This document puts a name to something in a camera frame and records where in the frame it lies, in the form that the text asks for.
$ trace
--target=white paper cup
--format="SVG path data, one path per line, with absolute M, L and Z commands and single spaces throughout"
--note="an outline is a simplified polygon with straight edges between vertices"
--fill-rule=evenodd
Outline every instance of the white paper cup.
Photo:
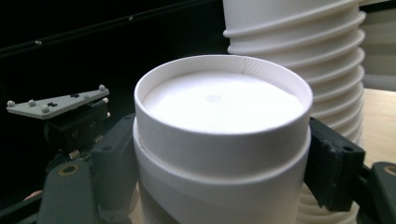
M 320 119 L 320 121 L 325 123 L 330 128 L 336 129 L 350 122 L 352 119 L 358 116 L 362 109 L 363 99 L 360 98 L 359 101 L 351 104 L 345 110 L 341 110 L 340 112 L 330 115 L 328 117 L 323 117 Z
M 347 139 L 351 140 L 351 137 L 356 136 L 360 132 L 362 121 L 363 114 L 360 112 L 348 123 L 344 124 L 341 127 L 335 128 L 334 130 L 346 137 Z
M 312 106 L 312 117 L 320 120 L 348 108 L 360 100 L 363 90 L 363 84 L 359 83 L 356 87 L 344 94 L 315 103 Z
M 297 26 L 326 17 L 346 7 L 358 6 L 357 0 L 288 1 L 288 0 L 224 0 L 226 31 L 224 36 L 236 37 Z
M 363 147 L 362 142 L 361 142 L 361 134 L 363 133 L 363 128 L 362 128 L 362 124 L 359 127 L 359 129 L 357 129 L 355 132 L 353 132 L 350 136 L 346 136 L 346 138 L 355 143 L 356 145 L 358 145 L 359 147 Z
M 292 67 L 295 73 L 302 77 L 309 85 L 326 83 L 327 81 L 351 72 L 364 60 L 362 48 L 353 49 L 343 55 L 308 66 Z
M 348 212 L 330 212 L 318 203 L 306 184 L 303 185 L 298 215 L 295 223 L 339 224 L 356 223 L 359 206 L 353 203 Z
M 347 38 L 346 35 L 357 30 L 366 15 L 364 12 L 348 12 L 347 14 L 351 14 L 351 16 L 344 18 L 334 15 L 337 16 L 336 19 L 340 20 L 339 22 L 315 21 L 314 24 L 320 29 L 315 29 L 312 24 L 309 24 L 305 29 L 297 26 L 295 29 L 279 30 L 276 33 L 258 33 L 230 38 L 228 52 L 237 55 L 271 55 L 291 49 L 304 48 L 305 50 L 317 49 L 316 51 L 319 51 L 321 45 L 337 46 L 337 41 L 342 42 L 344 38 Z
M 328 80 L 325 83 L 311 85 L 312 92 L 314 93 L 314 103 L 325 101 L 351 90 L 363 80 L 363 77 L 364 69 L 359 65 L 353 71 L 343 76 Z
M 276 96 L 262 94 L 262 89 L 255 87 L 262 82 L 269 84 L 264 88 L 276 88 L 297 99 L 299 109 L 286 104 L 290 106 L 288 110 L 280 99 L 267 101 Z M 248 88 L 241 91 L 239 88 L 247 83 Z M 180 96 L 186 100 L 182 101 L 183 106 L 179 104 Z M 178 103 L 162 107 L 175 98 Z M 310 144 L 312 106 L 312 91 L 297 74 L 256 58 L 194 56 L 149 71 L 137 83 L 134 101 L 139 181 L 177 222 L 294 221 Z M 278 108 L 275 111 L 287 111 L 291 117 L 278 119 L 274 114 L 265 115 L 265 111 L 255 113 L 250 104 L 263 105 L 268 111 Z M 174 105 L 179 106 L 177 111 L 165 115 L 165 110 Z M 217 112 L 224 112 L 224 108 L 232 109 L 218 116 Z M 241 113 L 234 115 L 234 110 L 239 109 Z M 174 113 L 176 119 L 166 117 Z M 194 115 L 180 122 L 190 113 Z M 217 126 L 205 126 L 209 120 Z M 250 122 L 254 125 L 246 128 Z
M 352 30 L 345 35 L 330 38 L 312 45 L 298 46 L 298 48 L 280 49 L 271 52 L 239 52 L 229 51 L 231 54 L 247 55 L 281 64 L 289 69 L 329 61 L 340 57 L 359 47 L 364 40 L 363 30 Z

